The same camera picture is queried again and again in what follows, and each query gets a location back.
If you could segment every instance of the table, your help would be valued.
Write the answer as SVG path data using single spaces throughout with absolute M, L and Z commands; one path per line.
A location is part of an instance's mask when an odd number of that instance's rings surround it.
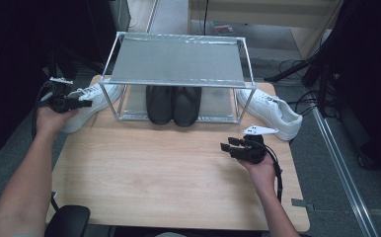
M 270 84 L 258 86 L 274 94 Z M 106 108 L 67 137 L 52 173 L 56 201 L 88 206 L 91 224 L 267 230 L 248 172 L 219 144 L 243 137 L 252 124 L 265 126 L 249 114 L 240 124 L 191 127 L 118 121 Z M 303 197 L 289 145 L 264 138 L 283 170 L 282 204 L 295 228 L 306 231 L 306 209 L 291 204 Z M 52 214 L 51 207 L 48 219 Z
M 290 27 L 301 53 L 307 58 L 323 33 L 335 21 L 343 0 L 210 0 L 207 21 Z M 203 20 L 206 0 L 189 0 L 191 20 Z

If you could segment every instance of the floor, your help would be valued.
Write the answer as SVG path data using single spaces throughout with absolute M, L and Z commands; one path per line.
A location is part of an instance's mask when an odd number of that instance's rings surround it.
M 131 32 L 155 34 L 187 33 L 187 0 L 128 0 L 132 16 Z M 218 33 L 211 23 L 206 33 Z M 234 36 L 247 38 L 249 55 L 257 81 L 278 74 L 301 58 L 288 28 L 229 23 Z M 202 35 L 202 22 L 192 21 L 194 35 Z M 80 71 L 79 82 L 88 85 L 94 72 Z M 296 102 L 308 90 L 301 84 L 305 70 L 274 83 L 276 94 L 288 103 Z M 298 113 L 314 104 L 301 104 Z M 0 192 L 15 169 L 6 166 L 20 160 L 30 144 L 29 120 L 23 122 L 0 152 Z M 56 162 L 66 136 L 60 135 L 53 151 Z M 358 164 L 343 124 L 336 118 L 323 119 L 315 110 L 304 114 L 303 125 L 291 142 L 291 152 L 308 210 L 311 236 L 381 236 L 381 170 L 368 171 Z M 367 211 L 369 222 L 361 224 L 359 213 Z M 114 234 L 114 228 L 90 225 L 88 237 Z

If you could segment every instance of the white sneaker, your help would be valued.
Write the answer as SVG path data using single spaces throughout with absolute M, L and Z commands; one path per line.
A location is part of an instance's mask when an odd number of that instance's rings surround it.
M 120 95 L 119 85 L 108 84 L 104 86 L 111 102 L 113 103 Z M 79 101 L 93 101 L 93 103 L 92 107 L 79 108 L 79 114 L 69 119 L 65 126 L 61 129 L 61 131 L 65 133 L 77 131 L 92 115 L 109 106 L 101 85 L 98 83 L 85 89 L 79 88 L 77 91 L 68 94 L 68 97 L 78 98 Z
M 237 101 L 243 107 L 252 90 L 241 89 L 237 93 Z M 279 97 L 271 96 L 259 89 L 256 90 L 249 103 L 247 112 L 264 121 L 267 126 L 276 128 L 275 135 L 282 140 L 294 138 L 301 128 L 302 116 L 296 114 L 288 104 Z

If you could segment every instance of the person's right hand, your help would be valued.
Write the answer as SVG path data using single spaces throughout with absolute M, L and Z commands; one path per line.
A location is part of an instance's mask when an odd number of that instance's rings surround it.
M 243 160 L 238 160 L 238 162 L 249 171 L 252 182 L 258 192 L 274 193 L 274 178 L 276 174 L 274 173 L 273 160 L 268 154 L 259 164 L 252 164 Z
M 65 123 L 79 113 L 78 110 L 59 114 L 50 107 L 42 107 L 37 111 L 37 135 L 55 136 Z

